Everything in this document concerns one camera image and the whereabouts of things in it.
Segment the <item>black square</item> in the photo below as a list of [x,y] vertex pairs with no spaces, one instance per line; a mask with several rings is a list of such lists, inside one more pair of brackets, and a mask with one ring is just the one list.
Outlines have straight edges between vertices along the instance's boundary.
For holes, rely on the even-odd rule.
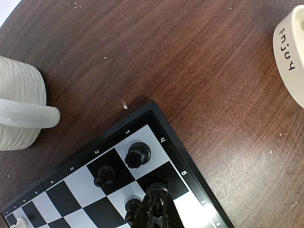
[[61,216],[66,216],[81,209],[81,206],[64,181],[48,190],[47,194]]
[[9,216],[7,216],[6,220],[10,226],[15,225],[17,223],[17,220],[13,214],[10,214]]
[[40,212],[38,211],[33,202],[30,202],[27,205],[23,206],[22,210],[35,228],[41,227],[46,224],[45,220],[42,218]]
[[144,192],[146,192],[148,187],[153,183],[163,183],[168,186],[173,199],[177,199],[189,191],[170,162],[149,172],[147,175],[138,179],[137,182]]
[[64,218],[58,219],[48,224],[50,228],[71,228]]
[[126,223],[107,197],[83,209],[97,227],[114,228]]
[[114,182],[112,184],[106,184],[101,188],[106,195],[121,189],[135,180],[115,149],[107,152],[87,167],[95,178],[98,174],[98,170],[104,165],[112,166],[116,172],[116,179]]

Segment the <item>white bowl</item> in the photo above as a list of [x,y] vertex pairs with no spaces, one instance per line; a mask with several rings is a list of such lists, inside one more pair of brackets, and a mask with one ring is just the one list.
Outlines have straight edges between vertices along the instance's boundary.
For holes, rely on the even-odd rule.
[[274,33],[274,54],[282,80],[304,108],[304,5],[297,6]]

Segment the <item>white mug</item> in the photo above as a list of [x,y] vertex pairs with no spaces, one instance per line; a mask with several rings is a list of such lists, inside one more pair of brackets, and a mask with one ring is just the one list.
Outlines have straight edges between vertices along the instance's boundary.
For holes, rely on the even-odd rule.
[[0,151],[28,148],[41,128],[58,124],[58,109],[46,103],[45,84],[39,71],[0,57]]
[[297,6],[275,29],[274,54],[281,78],[304,108],[304,5]]

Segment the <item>chess board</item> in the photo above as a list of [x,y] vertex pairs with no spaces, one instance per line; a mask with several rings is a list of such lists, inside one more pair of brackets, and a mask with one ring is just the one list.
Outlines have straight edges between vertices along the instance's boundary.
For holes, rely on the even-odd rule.
[[[151,149],[137,169],[125,164],[136,142]],[[98,169],[116,170],[112,184],[94,185]],[[77,151],[1,211],[8,226],[23,218],[28,228],[128,228],[125,204],[143,199],[148,186],[169,187],[185,228],[233,228],[186,149],[154,102],[149,102]]]

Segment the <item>mug handle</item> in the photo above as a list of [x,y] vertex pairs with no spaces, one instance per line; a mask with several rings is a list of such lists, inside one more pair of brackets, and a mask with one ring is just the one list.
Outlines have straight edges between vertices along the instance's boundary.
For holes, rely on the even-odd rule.
[[58,109],[50,106],[0,98],[0,124],[22,128],[51,128],[60,120]]

